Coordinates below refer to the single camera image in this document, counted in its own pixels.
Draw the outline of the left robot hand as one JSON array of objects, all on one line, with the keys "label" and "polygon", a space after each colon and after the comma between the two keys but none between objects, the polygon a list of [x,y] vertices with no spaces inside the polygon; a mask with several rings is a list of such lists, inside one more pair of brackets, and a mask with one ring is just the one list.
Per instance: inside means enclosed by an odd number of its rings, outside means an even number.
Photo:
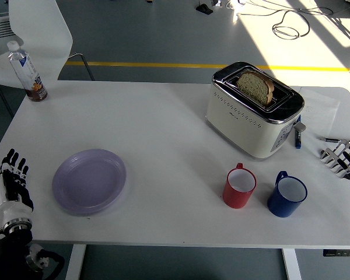
[{"label": "left robot hand", "polygon": [[26,159],[10,149],[0,166],[0,210],[3,213],[2,227],[8,228],[17,222],[30,223],[34,204],[27,189]]}]

